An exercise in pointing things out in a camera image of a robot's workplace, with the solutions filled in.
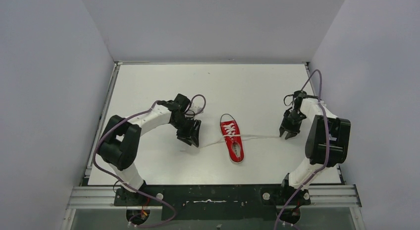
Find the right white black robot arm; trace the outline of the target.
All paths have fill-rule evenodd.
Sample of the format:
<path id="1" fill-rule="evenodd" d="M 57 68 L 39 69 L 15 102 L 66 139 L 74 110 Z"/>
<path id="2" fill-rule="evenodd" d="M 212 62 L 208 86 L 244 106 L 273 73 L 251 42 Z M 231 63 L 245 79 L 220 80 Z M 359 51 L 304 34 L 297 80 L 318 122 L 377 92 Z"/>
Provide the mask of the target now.
<path id="1" fill-rule="evenodd" d="M 288 173 L 279 189 L 279 199 L 290 204 L 309 202 L 309 185 L 326 169 L 345 162 L 348 154 L 351 122 L 329 111 L 317 96 L 303 90 L 291 94 L 292 103 L 285 111 L 279 135 L 286 140 L 300 133 L 302 122 L 311 122 L 305 142 L 305 158 Z"/>

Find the white shoelace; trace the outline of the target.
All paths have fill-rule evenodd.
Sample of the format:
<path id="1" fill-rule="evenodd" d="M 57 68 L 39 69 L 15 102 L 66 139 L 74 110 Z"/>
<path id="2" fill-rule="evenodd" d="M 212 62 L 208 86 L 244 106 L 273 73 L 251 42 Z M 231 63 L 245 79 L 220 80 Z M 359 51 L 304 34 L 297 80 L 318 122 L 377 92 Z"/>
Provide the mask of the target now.
<path id="1" fill-rule="evenodd" d="M 199 131 L 199 146 L 196 147 L 194 145 L 188 146 L 183 144 L 182 147 L 177 149 L 177 152 L 181 153 L 189 153 L 190 155 L 193 153 L 197 153 L 200 150 L 214 146 L 217 144 L 225 143 L 224 138 L 235 138 L 240 137 L 242 141 L 248 141 L 253 139 L 278 139 L 279 136 L 277 135 L 259 135 L 259 134 L 222 134 L 220 130 L 220 126 L 210 126 L 208 124 L 202 124 Z"/>

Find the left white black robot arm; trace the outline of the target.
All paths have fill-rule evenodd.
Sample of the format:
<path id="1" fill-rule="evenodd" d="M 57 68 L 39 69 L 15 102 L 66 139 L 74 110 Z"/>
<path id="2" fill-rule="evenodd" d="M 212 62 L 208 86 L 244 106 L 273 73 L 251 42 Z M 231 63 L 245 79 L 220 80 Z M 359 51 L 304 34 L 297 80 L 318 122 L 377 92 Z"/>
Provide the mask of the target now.
<path id="1" fill-rule="evenodd" d="M 113 171 L 100 166 L 97 169 L 116 178 L 121 183 L 120 197 L 128 197 L 133 203 L 142 203 L 149 195 L 146 182 L 140 176 L 134 161 L 136 160 L 140 138 L 147 132 L 170 124 L 176 129 L 176 138 L 189 146 L 199 147 L 201 120 L 188 114 L 192 101 L 182 94 L 175 99 L 155 101 L 143 112 L 129 117 L 112 116 L 95 148 L 95 155 L 100 156 Z"/>

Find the red sneaker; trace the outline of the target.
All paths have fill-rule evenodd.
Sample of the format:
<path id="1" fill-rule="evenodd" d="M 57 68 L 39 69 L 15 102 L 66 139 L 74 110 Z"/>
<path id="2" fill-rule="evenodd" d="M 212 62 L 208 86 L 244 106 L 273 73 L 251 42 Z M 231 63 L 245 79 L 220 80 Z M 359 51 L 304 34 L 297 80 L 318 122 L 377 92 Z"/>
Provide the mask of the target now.
<path id="1" fill-rule="evenodd" d="M 222 114 L 219 126 L 230 160 L 235 164 L 241 163 L 244 160 L 244 150 L 237 121 L 231 114 Z"/>

